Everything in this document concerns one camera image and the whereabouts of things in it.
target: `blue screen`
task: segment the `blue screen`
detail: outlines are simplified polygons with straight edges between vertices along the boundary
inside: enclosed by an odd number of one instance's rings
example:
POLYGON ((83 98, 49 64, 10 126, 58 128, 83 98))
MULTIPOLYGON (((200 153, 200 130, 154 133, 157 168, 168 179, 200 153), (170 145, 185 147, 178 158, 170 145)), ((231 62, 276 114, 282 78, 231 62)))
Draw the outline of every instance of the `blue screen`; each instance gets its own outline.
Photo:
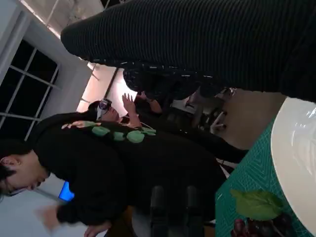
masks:
POLYGON ((72 192, 70 192, 69 190, 69 183, 65 182, 64 186, 59 194, 59 198, 64 200, 64 201, 70 201, 71 199, 74 198, 74 194, 72 192))

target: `white plate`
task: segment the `white plate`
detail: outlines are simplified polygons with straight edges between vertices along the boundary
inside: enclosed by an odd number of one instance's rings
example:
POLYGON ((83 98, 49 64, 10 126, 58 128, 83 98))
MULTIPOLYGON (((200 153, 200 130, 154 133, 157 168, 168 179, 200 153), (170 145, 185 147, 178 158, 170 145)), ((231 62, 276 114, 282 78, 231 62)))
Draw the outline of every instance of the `white plate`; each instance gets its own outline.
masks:
POLYGON ((287 98, 273 125, 276 175, 293 211, 316 235, 316 104, 287 98))

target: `black pants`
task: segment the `black pants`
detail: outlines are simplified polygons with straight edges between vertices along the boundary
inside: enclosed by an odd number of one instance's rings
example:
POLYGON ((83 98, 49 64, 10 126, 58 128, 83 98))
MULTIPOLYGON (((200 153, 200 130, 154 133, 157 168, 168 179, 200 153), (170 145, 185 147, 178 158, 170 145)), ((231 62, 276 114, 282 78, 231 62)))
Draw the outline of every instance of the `black pants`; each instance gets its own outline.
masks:
POLYGON ((209 132, 200 131, 190 127, 180 128, 175 123, 154 118, 145 114, 140 115, 139 118, 141 122, 153 127, 154 129, 182 136, 200 144, 218 159, 232 163, 239 163, 247 153, 247 151, 240 150, 227 143, 223 138, 209 132))

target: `leg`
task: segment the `leg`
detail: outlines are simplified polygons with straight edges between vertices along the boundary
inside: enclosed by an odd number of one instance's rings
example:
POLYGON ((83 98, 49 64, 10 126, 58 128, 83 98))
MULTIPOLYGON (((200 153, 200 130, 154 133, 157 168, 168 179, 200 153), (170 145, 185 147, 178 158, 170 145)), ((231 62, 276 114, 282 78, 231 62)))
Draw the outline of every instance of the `leg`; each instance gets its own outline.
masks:
POLYGON ((212 133, 197 129, 188 129, 184 133, 188 139, 205 147, 218 159, 232 163, 239 163, 248 152, 247 150, 240 150, 230 145, 223 138, 212 133))

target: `floor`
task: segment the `floor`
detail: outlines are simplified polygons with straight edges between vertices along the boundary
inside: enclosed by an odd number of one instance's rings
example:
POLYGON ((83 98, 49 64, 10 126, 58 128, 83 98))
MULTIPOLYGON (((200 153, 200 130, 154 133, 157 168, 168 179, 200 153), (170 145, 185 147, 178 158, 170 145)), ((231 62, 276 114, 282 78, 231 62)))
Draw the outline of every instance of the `floor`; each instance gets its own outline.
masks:
POLYGON ((237 90, 225 104, 228 112, 224 123, 226 130, 218 135, 240 149, 250 149, 267 125, 277 116, 285 96, 237 90))

